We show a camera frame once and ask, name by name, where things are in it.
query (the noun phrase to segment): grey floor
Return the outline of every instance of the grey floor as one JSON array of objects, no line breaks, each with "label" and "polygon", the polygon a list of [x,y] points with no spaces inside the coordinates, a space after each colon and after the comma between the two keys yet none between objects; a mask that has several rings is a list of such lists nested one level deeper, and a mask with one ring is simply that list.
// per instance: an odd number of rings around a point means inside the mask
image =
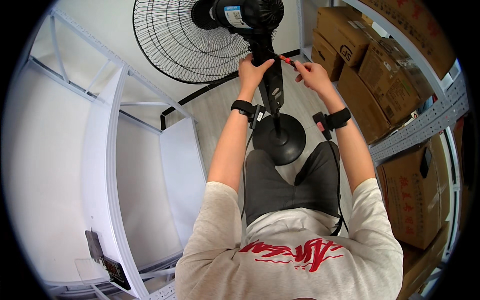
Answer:
[{"label": "grey floor", "polygon": [[[295,56],[292,59],[304,61],[301,56]],[[298,84],[295,82],[297,73],[293,71],[293,68],[290,65],[282,63],[282,71],[285,103],[280,109],[280,112],[289,114],[299,120],[307,135],[307,143],[301,156],[289,165],[276,167],[280,175],[288,183],[293,184],[297,172],[300,171],[307,157],[318,143],[325,141],[322,133],[318,130],[313,122],[312,115],[319,111],[326,112],[327,110],[325,104],[320,100],[315,92],[306,88],[302,83]],[[237,100],[236,97],[239,91],[240,82],[239,78],[236,78],[212,89],[211,91],[206,92],[205,94],[202,94],[201,96],[184,105],[185,109],[194,115],[198,120],[198,139],[207,172],[210,169],[210,163],[212,162],[216,143],[230,114],[231,104],[233,101]],[[262,99],[258,89],[255,92],[252,103],[254,105],[262,104]],[[183,116],[180,113],[174,111],[166,117],[167,127],[181,120],[182,118]],[[250,136],[251,132],[251,129],[248,129],[247,137]],[[336,143],[335,132],[333,133],[332,140]],[[250,143],[247,149],[247,155],[252,150],[253,146]],[[340,194],[340,207],[348,224],[352,211],[352,196],[343,167],[343,162],[341,160]],[[239,190],[240,210],[242,209],[242,206],[243,183],[241,182]],[[342,230],[340,235],[345,237],[348,236],[345,230]]]}]

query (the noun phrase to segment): standing fan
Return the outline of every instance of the standing fan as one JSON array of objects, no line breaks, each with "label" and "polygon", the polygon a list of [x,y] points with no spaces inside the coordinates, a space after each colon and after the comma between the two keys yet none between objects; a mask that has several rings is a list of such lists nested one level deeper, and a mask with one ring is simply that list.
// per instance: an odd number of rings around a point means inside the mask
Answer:
[{"label": "standing fan", "polygon": [[[272,34],[283,18],[282,0],[136,0],[133,28],[138,45],[163,74],[188,84],[235,78],[239,59],[251,51],[253,64],[276,58]],[[281,60],[264,74],[260,94],[270,116],[253,131],[253,147],[278,166],[296,160],[305,148],[300,122],[281,114]]]}]

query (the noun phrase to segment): fan guard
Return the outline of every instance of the fan guard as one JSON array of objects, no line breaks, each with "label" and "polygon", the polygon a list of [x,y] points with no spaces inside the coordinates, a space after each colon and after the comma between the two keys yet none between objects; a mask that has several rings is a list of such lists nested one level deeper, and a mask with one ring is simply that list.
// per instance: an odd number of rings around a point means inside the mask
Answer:
[{"label": "fan guard", "polygon": [[248,43],[221,26],[205,22],[202,27],[213,29],[202,29],[192,20],[194,6],[196,9],[212,7],[213,2],[215,0],[135,1],[135,38],[155,68],[188,84],[222,83],[237,76],[239,59],[250,52]]}]

